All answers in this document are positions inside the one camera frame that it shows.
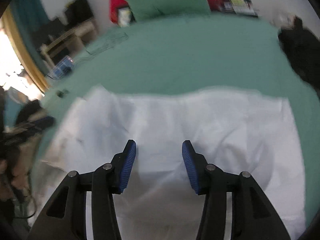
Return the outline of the person's left hand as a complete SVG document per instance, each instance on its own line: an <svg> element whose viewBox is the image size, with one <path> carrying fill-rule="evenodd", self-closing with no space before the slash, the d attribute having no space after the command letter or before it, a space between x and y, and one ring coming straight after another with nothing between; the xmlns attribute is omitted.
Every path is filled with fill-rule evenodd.
<svg viewBox="0 0 320 240"><path fill-rule="evenodd" d="M29 195L29 164L19 148L1 152L1 201Z"/></svg>

